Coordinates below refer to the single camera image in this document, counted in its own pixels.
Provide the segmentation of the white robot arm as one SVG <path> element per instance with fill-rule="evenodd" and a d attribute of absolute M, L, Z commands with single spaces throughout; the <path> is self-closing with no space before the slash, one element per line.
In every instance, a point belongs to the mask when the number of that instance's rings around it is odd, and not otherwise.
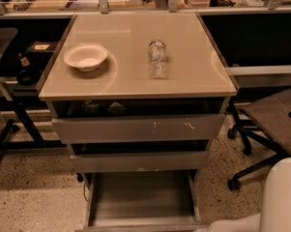
<path fill-rule="evenodd" d="M 217 220 L 193 232 L 291 232 L 291 158 L 279 161 L 270 170 L 260 213 Z"/>

